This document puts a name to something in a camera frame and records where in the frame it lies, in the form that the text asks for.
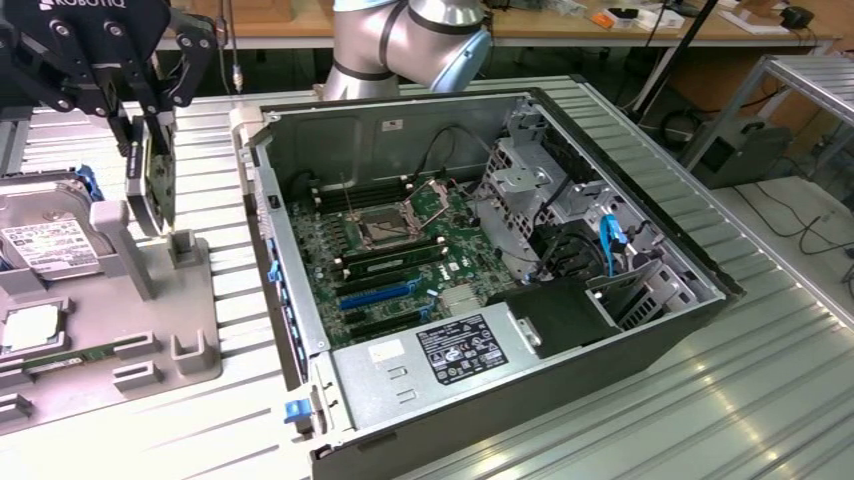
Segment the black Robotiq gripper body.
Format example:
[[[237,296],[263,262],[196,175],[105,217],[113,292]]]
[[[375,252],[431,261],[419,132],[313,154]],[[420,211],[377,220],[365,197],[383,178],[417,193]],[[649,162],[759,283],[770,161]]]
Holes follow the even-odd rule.
[[[84,42],[93,67],[114,68],[141,101],[142,49],[150,39],[141,33],[144,16],[172,16],[168,1],[4,1],[1,29],[13,27],[52,52],[58,51],[49,29],[72,27]],[[1,73],[1,91],[32,100]]]

